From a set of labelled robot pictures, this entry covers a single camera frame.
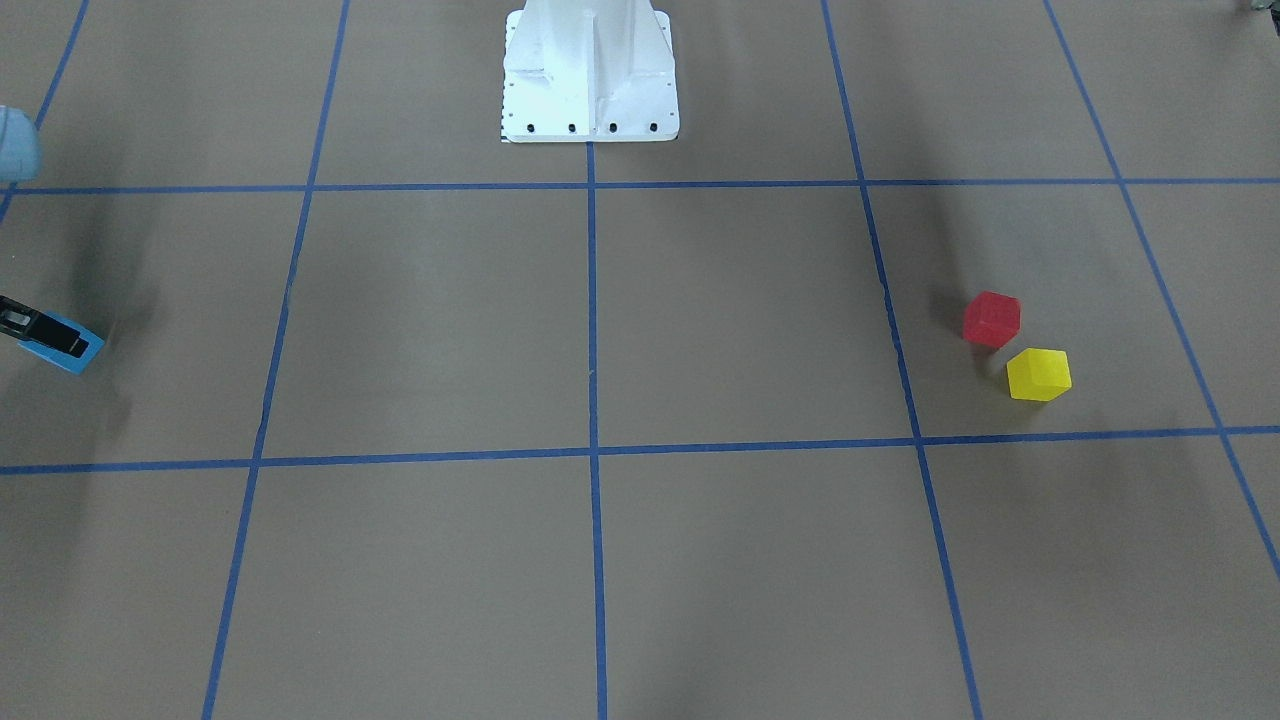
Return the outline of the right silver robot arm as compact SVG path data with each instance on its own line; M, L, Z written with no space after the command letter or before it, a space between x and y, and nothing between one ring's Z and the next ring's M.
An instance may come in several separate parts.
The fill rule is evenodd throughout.
M41 149L35 122L19 108L1 106L1 186L32 181L41 168ZM33 323L35 310L1 297L3 333L24 340Z

